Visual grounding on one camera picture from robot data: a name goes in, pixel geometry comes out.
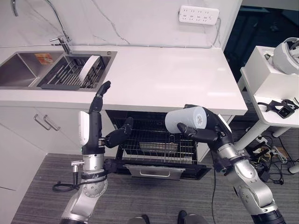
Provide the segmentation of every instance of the sink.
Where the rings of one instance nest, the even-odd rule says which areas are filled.
[[[36,54],[39,52],[20,52],[13,54],[0,66],[0,86],[4,87],[30,87],[63,54],[51,52],[52,61],[41,64]]]
[[[79,73],[90,56],[100,56],[83,82]],[[0,89],[97,91],[116,52],[16,52],[0,65]]]

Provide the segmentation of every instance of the black shoe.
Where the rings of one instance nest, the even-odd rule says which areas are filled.
[[[187,216],[187,212],[185,210],[181,210],[178,213],[178,224],[184,224],[184,218]]]
[[[142,215],[141,217],[143,218],[146,224],[150,224],[150,219],[147,215]]]

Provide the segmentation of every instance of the sticker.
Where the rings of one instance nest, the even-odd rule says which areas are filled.
[[[40,64],[53,64],[52,56],[49,53],[36,53],[35,56]]]

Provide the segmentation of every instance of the white cylindrical object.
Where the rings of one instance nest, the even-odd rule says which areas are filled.
[[[289,170],[289,172],[290,172],[291,174],[298,173],[298,172],[299,172],[299,164],[297,164],[297,165],[295,165],[295,166],[293,166],[293,167],[290,167],[288,170]]]
[[[178,123],[183,123],[193,128],[206,128],[206,112],[201,106],[186,108],[167,113],[165,125],[170,133],[181,133]]]
[[[289,130],[289,127],[281,127],[276,132],[273,132],[273,137],[278,138],[280,135],[285,133],[287,130]]]

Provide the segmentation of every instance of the gray carpet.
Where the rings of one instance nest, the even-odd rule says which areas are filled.
[[[252,108],[246,116],[252,116]],[[236,117],[231,123],[234,138],[244,134],[243,129],[250,126],[255,118],[246,122]],[[282,136],[282,141],[291,157],[299,156],[299,129],[290,129]],[[55,193],[51,190],[58,180],[72,182],[70,163],[80,160],[78,155],[48,154],[35,175],[13,224],[57,224],[70,197],[75,193]],[[212,166],[210,154],[203,164]],[[214,198],[214,216],[217,224],[252,224],[250,215],[233,188],[222,174],[216,173],[217,187]],[[268,183],[284,215],[286,223],[297,224],[299,220],[299,175],[284,176],[284,185]],[[98,200],[96,209],[89,220],[90,224],[125,224],[130,218],[143,213],[148,214],[152,224],[174,224],[181,209],[201,214],[212,224],[211,199],[214,173],[211,170],[200,181],[156,180],[132,178],[127,175],[110,174],[108,189]]]

